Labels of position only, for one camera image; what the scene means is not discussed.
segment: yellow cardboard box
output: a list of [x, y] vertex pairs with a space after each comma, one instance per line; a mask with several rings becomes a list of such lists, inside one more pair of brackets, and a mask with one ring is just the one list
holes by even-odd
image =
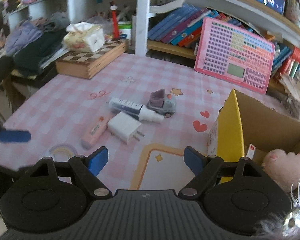
[[253, 160], [261, 165], [274, 149], [300, 152], [300, 122], [279, 114], [237, 90], [232, 90], [209, 133], [208, 155], [237, 162], [253, 144]]

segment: green and white container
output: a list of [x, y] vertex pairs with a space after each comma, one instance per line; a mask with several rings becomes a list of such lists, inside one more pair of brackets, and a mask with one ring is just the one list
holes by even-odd
[[119, 35], [126, 34], [127, 39], [129, 39], [129, 45], [131, 45], [131, 30], [132, 23], [131, 22], [118, 22], [119, 27]]

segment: metal prong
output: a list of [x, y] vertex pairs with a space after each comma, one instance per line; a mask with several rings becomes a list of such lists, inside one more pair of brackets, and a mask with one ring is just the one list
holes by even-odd
[[142, 137], [144, 137], [145, 135], [139, 131], [137, 131], [137, 134], [141, 135]]
[[140, 139], [135, 135], [132, 135], [132, 138], [136, 139], [138, 142], [140, 141]]

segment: plug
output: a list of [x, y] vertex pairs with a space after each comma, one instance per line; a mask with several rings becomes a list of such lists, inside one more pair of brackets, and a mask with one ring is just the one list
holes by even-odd
[[126, 144], [129, 144], [132, 138], [140, 141], [137, 135], [145, 136], [140, 132], [141, 126], [141, 122], [125, 112], [120, 112], [108, 122], [108, 129]]

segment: red heart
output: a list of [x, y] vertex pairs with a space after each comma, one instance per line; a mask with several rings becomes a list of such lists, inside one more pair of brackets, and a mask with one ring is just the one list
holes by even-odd
[[193, 127], [197, 132], [204, 132], [208, 129], [208, 126], [206, 124], [200, 124], [198, 120], [193, 122]]
[[205, 117], [205, 118], [209, 118], [210, 114], [208, 111], [205, 111], [205, 112], [200, 112], [200, 114]]

